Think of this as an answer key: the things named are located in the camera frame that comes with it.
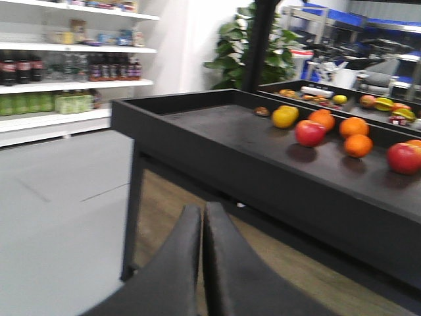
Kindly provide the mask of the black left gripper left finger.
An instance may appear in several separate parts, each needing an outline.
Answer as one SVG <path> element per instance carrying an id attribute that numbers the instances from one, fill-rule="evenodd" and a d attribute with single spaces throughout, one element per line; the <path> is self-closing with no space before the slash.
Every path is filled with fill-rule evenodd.
<path id="1" fill-rule="evenodd" d="M 153 258 L 84 315 L 196 315 L 201 209 L 186 205 Z"/>

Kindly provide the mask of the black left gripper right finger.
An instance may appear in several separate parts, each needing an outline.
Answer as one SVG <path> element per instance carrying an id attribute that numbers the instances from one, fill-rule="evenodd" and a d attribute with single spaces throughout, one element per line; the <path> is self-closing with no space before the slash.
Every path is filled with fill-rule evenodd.
<path id="1" fill-rule="evenodd" d="M 205 206 L 203 277 L 209 315 L 329 313 L 270 268 L 218 202 Z"/>

